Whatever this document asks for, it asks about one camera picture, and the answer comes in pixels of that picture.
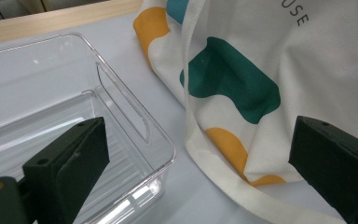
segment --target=white tabletop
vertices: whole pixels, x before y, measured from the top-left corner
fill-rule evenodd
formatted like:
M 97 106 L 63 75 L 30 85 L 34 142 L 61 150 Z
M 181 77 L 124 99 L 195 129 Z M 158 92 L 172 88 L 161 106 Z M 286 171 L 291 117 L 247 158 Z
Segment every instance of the white tabletop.
M 138 100 L 173 140 L 177 156 L 163 196 L 134 223 L 267 223 L 243 210 L 220 191 L 186 152 L 185 110 L 149 69 L 132 29 L 135 15 L 50 33 L 79 32 L 98 50 Z M 25 39 L 1 43 L 0 48 Z M 260 187 L 267 194 L 330 216 L 339 217 L 306 182 Z

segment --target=plastic container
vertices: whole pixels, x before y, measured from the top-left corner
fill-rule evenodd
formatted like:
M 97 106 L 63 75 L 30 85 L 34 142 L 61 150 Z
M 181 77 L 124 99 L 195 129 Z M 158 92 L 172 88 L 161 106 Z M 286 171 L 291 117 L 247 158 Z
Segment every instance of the plastic container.
M 161 195 L 172 141 L 79 34 L 0 50 L 0 176 L 78 122 L 103 116 L 110 163 L 75 223 L 122 223 Z

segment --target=green gripper pad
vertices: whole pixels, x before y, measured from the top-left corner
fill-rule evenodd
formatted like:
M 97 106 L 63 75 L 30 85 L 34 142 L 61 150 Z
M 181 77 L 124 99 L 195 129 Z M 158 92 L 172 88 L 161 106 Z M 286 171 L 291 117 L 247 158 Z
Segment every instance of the green gripper pad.
M 348 223 L 358 223 L 358 139 L 298 117 L 289 162 Z
M 22 169 L 39 224 L 73 223 L 109 163 L 103 118 L 78 123 Z
M 0 224 L 27 224 L 28 217 L 14 178 L 0 177 Z

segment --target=fabric bag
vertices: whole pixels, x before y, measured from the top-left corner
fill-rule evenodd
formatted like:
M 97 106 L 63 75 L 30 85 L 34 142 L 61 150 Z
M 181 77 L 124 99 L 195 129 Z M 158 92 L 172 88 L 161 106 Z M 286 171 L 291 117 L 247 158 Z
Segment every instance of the fabric bag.
M 133 25 L 216 186 L 272 223 L 342 223 L 254 186 L 302 179 L 288 163 L 298 115 L 358 137 L 358 1 L 145 0 Z

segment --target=teal dot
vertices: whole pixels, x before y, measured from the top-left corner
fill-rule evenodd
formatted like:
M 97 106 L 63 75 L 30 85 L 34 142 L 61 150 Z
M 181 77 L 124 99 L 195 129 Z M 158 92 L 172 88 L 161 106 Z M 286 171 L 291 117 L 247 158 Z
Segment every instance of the teal dot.
M 206 48 L 189 63 L 190 94 L 198 98 L 225 95 L 242 117 L 257 124 L 281 104 L 279 88 L 227 41 L 209 37 Z M 180 82 L 184 83 L 183 71 Z

